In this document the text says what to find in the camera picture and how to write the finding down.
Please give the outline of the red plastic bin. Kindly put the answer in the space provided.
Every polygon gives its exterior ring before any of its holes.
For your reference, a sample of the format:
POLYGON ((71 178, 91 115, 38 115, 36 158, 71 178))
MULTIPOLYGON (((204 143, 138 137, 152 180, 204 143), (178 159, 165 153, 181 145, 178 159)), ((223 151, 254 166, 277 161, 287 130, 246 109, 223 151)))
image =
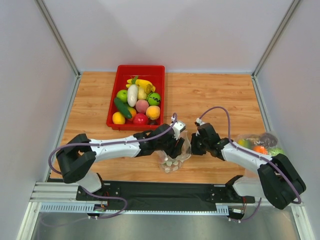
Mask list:
POLYGON ((163 124, 165 67, 119 65, 106 125, 119 131, 154 130, 163 124))

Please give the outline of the pink peach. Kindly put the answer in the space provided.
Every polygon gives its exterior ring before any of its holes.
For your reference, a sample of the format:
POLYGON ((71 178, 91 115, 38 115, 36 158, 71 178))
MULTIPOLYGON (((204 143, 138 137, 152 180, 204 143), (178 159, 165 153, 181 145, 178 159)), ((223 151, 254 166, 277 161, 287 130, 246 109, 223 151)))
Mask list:
POLYGON ((139 99, 135 104, 135 109, 138 113, 145 114, 149 107, 149 103, 145 99, 139 99))

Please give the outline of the white radish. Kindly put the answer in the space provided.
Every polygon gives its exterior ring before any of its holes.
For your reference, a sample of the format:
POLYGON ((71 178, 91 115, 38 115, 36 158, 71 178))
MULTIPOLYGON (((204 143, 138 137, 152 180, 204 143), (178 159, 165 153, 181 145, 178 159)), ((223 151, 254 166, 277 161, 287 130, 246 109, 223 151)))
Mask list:
POLYGON ((131 79, 131 84, 127 90, 127 103, 130 107, 134 107, 137 103, 139 87, 136 85, 136 81, 138 78, 138 76, 135 76, 131 79))

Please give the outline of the small green watermelon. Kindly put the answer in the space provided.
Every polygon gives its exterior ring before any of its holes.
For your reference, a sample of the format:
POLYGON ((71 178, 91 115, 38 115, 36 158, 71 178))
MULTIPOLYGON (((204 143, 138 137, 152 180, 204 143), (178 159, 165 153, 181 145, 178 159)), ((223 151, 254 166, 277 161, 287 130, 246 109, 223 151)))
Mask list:
POLYGON ((147 95, 146 101, 150 106, 159 106, 161 103, 161 95, 156 92, 151 92, 147 95))

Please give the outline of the dark green cucumber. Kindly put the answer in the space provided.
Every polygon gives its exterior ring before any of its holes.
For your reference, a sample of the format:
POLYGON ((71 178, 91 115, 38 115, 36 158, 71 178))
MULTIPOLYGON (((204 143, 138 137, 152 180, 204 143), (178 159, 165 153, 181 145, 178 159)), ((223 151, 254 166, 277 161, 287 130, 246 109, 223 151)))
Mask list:
POLYGON ((131 119, 132 114, 129 111, 128 107, 121 101, 120 98, 115 97, 113 100, 117 110, 126 118, 126 119, 131 119))

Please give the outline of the clear bag of spare food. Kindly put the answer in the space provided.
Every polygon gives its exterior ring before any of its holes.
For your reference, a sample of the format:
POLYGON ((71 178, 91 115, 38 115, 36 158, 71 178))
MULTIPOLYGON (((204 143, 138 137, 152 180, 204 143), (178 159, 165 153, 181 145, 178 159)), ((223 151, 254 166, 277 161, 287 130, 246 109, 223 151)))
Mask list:
POLYGON ((258 169, 268 167, 277 175, 280 174, 268 162, 272 162, 288 178, 297 174, 285 151, 280 147, 278 138, 271 132, 241 134, 235 138, 234 145, 229 152, 232 154, 231 162, 256 175, 258 169))

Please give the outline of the dark purple plum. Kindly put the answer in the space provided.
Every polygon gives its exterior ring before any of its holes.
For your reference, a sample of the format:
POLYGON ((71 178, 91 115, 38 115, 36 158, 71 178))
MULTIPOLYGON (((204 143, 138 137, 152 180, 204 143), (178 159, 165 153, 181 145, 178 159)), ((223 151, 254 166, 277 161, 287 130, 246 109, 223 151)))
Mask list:
POLYGON ((157 123, 157 121, 156 120, 150 120, 149 121, 149 125, 151 125, 151 126, 156 126, 158 123, 157 123))

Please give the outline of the green apple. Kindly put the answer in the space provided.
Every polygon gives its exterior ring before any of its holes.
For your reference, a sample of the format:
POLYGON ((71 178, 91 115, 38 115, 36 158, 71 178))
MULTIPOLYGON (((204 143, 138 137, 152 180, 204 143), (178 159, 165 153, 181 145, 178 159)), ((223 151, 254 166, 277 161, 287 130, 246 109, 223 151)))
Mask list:
POLYGON ((126 89, 122 89, 117 92, 116 97, 119 98, 123 103, 128 102, 128 91, 126 89))

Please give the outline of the yellow pear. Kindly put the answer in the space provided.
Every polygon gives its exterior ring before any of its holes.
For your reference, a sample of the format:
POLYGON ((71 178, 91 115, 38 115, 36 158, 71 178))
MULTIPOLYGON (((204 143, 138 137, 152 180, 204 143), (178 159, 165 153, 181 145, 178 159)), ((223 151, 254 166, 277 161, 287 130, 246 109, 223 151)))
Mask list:
POLYGON ((137 99, 138 100, 146 100, 147 96, 148 96, 148 94, 145 92, 144 88, 142 86, 139 86, 137 99))

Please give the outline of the polka dot zip bag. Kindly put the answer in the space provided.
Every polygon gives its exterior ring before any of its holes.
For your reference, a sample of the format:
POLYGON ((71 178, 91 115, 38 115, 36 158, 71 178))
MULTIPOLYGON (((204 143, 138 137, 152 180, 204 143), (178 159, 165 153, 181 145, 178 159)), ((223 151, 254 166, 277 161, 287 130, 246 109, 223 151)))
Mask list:
POLYGON ((191 157, 191 142, 188 138, 188 131, 184 130, 180 134, 180 138, 184 140, 181 147, 181 154, 176 158, 171 158, 164 151, 156 151, 158 155, 158 166, 165 173, 176 172, 183 163, 191 157))

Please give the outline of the right aluminium frame post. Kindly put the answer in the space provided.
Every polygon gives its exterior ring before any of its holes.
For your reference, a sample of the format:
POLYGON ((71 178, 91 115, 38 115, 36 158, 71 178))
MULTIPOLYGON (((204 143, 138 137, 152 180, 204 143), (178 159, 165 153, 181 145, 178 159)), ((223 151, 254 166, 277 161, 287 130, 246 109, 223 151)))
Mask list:
POLYGON ((272 53, 273 49, 275 48, 277 42, 280 40, 281 36, 283 35, 287 25, 289 24, 290 20, 294 16, 297 8, 302 3, 302 0, 292 0, 288 9, 286 10, 283 18, 281 19, 278 27, 276 28, 273 36, 271 37, 265 51, 263 52, 261 58, 259 59, 256 67, 254 68, 251 77, 253 80, 256 80, 260 71, 262 70, 264 64, 266 63, 268 57, 272 53))

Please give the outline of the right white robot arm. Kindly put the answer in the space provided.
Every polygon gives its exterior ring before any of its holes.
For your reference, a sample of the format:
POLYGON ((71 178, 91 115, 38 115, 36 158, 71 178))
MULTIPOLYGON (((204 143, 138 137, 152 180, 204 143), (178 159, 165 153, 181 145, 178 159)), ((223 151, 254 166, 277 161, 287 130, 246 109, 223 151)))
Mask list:
POLYGON ((256 174, 256 178, 238 176, 232 188, 241 197, 264 198, 279 210, 289 204, 300 204, 307 187, 289 158, 257 153, 244 148, 227 137, 220 138, 210 123, 197 123, 191 135, 192 155, 210 153, 222 161, 235 163, 256 174))

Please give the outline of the yellow lemon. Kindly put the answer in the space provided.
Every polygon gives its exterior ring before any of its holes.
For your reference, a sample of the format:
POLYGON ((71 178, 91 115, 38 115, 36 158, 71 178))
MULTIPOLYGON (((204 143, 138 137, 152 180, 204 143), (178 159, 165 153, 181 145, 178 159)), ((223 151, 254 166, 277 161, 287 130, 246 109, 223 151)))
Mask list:
POLYGON ((126 118, 121 112, 117 111, 112 115, 112 122, 116 125, 124 125, 126 122, 126 118))

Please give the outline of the yellow banana bunch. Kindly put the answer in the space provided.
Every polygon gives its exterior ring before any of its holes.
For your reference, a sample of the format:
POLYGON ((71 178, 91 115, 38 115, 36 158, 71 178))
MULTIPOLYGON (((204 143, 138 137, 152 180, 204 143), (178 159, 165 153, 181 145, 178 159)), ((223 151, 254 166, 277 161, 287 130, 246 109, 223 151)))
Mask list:
POLYGON ((142 87, 142 89, 147 93, 154 93, 156 91, 156 87, 148 80, 140 79, 140 78, 130 78, 127 80, 127 84, 125 87, 128 89, 132 84, 137 85, 138 87, 142 87))

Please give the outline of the aluminium front rail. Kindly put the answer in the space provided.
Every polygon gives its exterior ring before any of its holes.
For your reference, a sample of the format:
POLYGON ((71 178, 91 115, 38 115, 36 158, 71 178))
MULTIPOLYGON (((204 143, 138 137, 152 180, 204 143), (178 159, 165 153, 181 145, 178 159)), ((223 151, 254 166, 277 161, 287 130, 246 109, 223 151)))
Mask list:
POLYGON ((72 203, 76 201, 78 184, 63 182, 36 182, 30 202, 72 203))

